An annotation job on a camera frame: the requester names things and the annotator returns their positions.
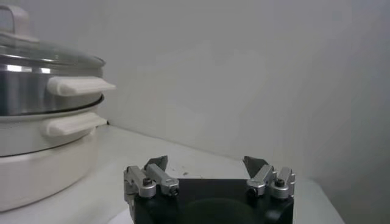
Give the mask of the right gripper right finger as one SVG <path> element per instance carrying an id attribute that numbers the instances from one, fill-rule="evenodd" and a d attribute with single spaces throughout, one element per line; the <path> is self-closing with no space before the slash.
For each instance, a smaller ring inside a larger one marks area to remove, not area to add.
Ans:
<path id="1" fill-rule="evenodd" d="M 293 198 L 295 193 L 295 173 L 289 167 L 275 170 L 264 159 L 245 156 L 243 163 L 250 178 L 246 181 L 248 191 L 254 197 L 266 194 L 277 200 Z"/>

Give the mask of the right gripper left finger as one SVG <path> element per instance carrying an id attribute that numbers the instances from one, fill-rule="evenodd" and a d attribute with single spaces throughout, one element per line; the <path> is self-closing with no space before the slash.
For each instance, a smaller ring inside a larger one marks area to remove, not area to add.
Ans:
<path id="1" fill-rule="evenodd" d="M 135 207 L 135 198 L 154 198 L 157 193 L 168 197 L 179 195 L 179 180 L 169 176 L 165 170 L 168 156 L 151 158 L 141 169 L 128 166 L 124 170 L 124 200 L 130 208 Z"/>

